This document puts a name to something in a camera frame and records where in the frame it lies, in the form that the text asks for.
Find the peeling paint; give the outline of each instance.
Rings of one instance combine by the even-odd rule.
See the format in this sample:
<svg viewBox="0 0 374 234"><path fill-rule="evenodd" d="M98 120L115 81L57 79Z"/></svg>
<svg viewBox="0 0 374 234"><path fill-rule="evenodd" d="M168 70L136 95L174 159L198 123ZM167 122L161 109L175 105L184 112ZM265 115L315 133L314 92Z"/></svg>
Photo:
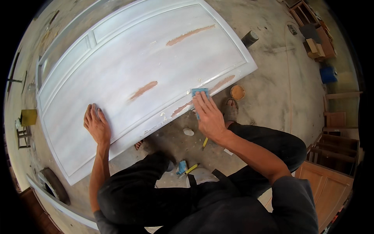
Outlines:
<svg viewBox="0 0 374 234"><path fill-rule="evenodd" d="M157 81L152 81L146 85L144 85L142 88L138 89L135 94L130 98L130 100L136 99L137 97L141 96L143 93L147 92L151 88L155 87L158 84Z"/></svg>
<svg viewBox="0 0 374 234"><path fill-rule="evenodd" d="M217 89L219 89L222 85L232 81L234 79L235 75L231 75L229 77L226 77L225 79L221 80L220 82L218 82L212 89L209 90L209 93L212 93L214 91L216 91Z"/></svg>
<svg viewBox="0 0 374 234"><path fill-rule="evenodd" d="M186 107L189 106L189 105L192 105L192 101L190 101L190 102L184 104L183 106L179 107L178 109L176 109L176 110L174 111L174 113L171 115L171 117L176 116L179 112L181 112L184 108L186 108Z"/></svg>
<svg viewBox="0 0 374 234"><path fill-rule="evenodd" d="M215 24L211 25L211 26L207 26L207 27L204 27L204 28L198 28L198 29L195 29L195 30L192 30L192 31L189 31L188 33L186 34L183 34L183 35L180 35L179 37L177 38L174 38L173 40L170 40L166 45L167 46L172 46L180 41L182 41L183 39L193 35L193 34L196 34L198 32L201 32L201 31L204 31L204 30L208 30L208 29L211 29L211 28L215 28Z"/></svg>

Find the blue sanding sponge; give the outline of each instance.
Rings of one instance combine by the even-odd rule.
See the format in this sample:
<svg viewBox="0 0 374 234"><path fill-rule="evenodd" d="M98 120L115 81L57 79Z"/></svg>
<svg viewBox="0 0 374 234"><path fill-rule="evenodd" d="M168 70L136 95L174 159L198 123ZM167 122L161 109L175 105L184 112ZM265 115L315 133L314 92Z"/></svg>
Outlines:
<svg viewBox="0 0 374 234"><path fill-rule="evenodd" d="M208 94L209 91L208 91L207 88L192 89L191 90L192 96L195 96L196 92L205 92L206 97L209 99L209 94ZM197 119L200 119L200 116L197 112L196 112L196 117L197 117Z"/></svg>

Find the hand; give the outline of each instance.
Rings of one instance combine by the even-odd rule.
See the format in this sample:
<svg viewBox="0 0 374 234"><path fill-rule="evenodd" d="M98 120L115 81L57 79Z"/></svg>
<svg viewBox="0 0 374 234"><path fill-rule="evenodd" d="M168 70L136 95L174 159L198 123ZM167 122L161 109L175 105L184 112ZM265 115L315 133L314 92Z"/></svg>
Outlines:
<svg viewBox="0 0 374 234"><path fill-rule="evenodd" d="M83 126L88 130L88 132L91 134L98 145L110 145L110 138L112 136L110 126L105 119L102 110L99 108L96 114L95 109L95 104L88 105Z"/></svg>
<svg viewBox="0 0 374 234"><path fill-rule="evenodd" d="M211 97L208 100L205 92L196 92L192 98L192 102L200 116L198 120L199 130L207 138L217 142L228 131L225 127L221 111L218 110L217 105Z"/></svg>

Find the door panel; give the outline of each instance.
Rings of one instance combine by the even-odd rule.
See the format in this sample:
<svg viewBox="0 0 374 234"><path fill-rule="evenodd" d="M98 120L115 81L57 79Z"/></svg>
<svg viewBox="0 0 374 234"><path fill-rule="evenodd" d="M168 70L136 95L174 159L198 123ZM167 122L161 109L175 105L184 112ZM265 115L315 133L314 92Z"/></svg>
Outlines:
<svg viewBox="0 0 374 234"><path fill-rule="evenodd" d="M310 182L320 233L347 199L352 189L353 178L310 162L304 162L297 169L295 177Z"/></svg>

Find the cardboard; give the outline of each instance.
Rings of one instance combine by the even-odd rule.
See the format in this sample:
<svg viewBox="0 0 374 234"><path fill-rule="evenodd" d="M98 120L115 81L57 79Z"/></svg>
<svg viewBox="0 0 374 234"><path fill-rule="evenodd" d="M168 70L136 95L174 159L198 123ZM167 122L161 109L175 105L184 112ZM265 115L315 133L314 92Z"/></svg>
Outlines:
<svg viewBox="0 0 374 234"><path fill-rule="evenodd" d="M321 44L316 43L313 39L306 39L306 41L303 42L303 45L310 58L319 58L325 56Z"/></svg>

